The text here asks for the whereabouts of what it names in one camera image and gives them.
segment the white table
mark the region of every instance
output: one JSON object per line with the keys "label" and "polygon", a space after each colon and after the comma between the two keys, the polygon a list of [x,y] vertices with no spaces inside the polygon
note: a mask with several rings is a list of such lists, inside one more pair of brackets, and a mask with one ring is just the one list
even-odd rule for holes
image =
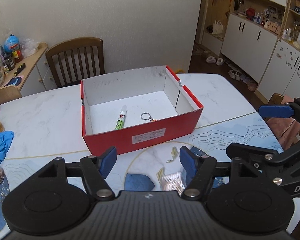
{"label": "white table", "polygon": [[[218,161],[230,161],[225,148],[232,141],[269,147],[282,151],[274,135],[249,102],[222,76],[215,74],[179,74],[186,85],[204,105],[198,125],[191,135],[171,142],[118,156],[118,161],[106,179],[114,192],[124,189],[128,173],[146,173],[160,190],[156,172],[165,174],[180,170],[178,158],[171,159],[171,148],[196,146]],[[10,190],[57,156],[66,162],[79,161],[90,155],[82,138],[80,87],[71,86],[20,98],[0,106],[0,120],[15,137],[1,166]],[[70,183],[82,187],[80,181]],[[300,199],[290,231],[300,220]],[[0,238],[9,231],[0,229]]]}

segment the keychain charm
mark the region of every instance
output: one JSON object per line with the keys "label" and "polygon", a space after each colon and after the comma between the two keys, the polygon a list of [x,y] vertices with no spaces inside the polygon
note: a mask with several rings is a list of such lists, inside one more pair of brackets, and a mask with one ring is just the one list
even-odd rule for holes
{"label": "keychain charm", "polygon": [[142,113],[142,114],[141,114],[141,119],[144,120],[144,121],[150,120],[150,122],[156,121],[155,119],[153,119],[153,118],[151,117],[151,115],[150,115],[149,113]]}

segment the pink cloth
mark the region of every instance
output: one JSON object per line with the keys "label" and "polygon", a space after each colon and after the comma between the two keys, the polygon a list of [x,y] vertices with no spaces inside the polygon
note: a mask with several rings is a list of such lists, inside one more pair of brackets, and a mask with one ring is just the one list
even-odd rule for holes
{"label": "pink cloth", "polygon": [[[284,103],[293,102],[289,96],[284,96],[281,105]],[[273,132],[274,136],[278,139],[283,150],[288,149],[293,143],[293,139],[300,131],[300,123],[290,118],[270,118],[267,125]]]}

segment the open box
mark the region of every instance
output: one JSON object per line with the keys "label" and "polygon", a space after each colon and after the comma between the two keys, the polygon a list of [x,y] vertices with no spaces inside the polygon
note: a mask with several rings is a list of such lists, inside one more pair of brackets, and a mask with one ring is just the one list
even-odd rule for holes
{"label": "open box", "polygon": [[[92,155],[123,154],[193,132],[203,105],[168,66],[125,70],[81,81],[82,136]],[[124,128],[114,130],[122,106]],[[144,121],[149,113],[156,121]]]}

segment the chair backrest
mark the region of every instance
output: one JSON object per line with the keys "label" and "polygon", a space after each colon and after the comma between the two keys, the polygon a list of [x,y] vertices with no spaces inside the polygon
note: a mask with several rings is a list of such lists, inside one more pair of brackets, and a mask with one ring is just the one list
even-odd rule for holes
{"label": "chair backrest", "polygon": [[21,97],[22,95],[15,85],[0,88],[0,105]]}
{"label": "chair backrest", "polygon": [[[82,50],[84,53],[84,61],[82,61]],[[83,69],[83,65],[85,65],[85,70],[87,77],[91,77],[90,73],[90,66],[89,61],[92,65],[92,72],[93,76],[97,75],[96,71],[96,62],[95,62],[95,53],[98,56],[98,65],[100,70],[100,75],[105,73],[105,65],[104,65],[104,59],[103,59],[103,41],[102,39],[95,38],[95,37],[82,37],[82,38],[76,38],[69,41],[63,41],[62,43],[59,43],[53,47],[51,47],[46,52],[46,58],[47,62],[49,64],[50,70],[52,72],[52,75],[54,77],[54,80],[56,82],[56,85],[58,87],[62,87],[63,84],[71,84],[74,82],[78,82],[81,79],[85,78],[85,73]],[[68,80],[66,78],[64,65],[62,62],[66,65],[66,71]],[[79,63],[80,72],[78,72],[77,63]],[[58,74],[56,65],[59,65],[58,70],[59,73],[61,72],[61,76]]]}
{"label": "chair backrest", "polygon": [[280,105],[281,104],[281,102],[282,102],[282,99],[283,99],[283,95],[280,95],[280,94],[278,94],[278,93],[274,93],[272,96],[271,96],[271,98],[270,98],[270,100],[269,100],[269,102],[268,102],[268,105]]}

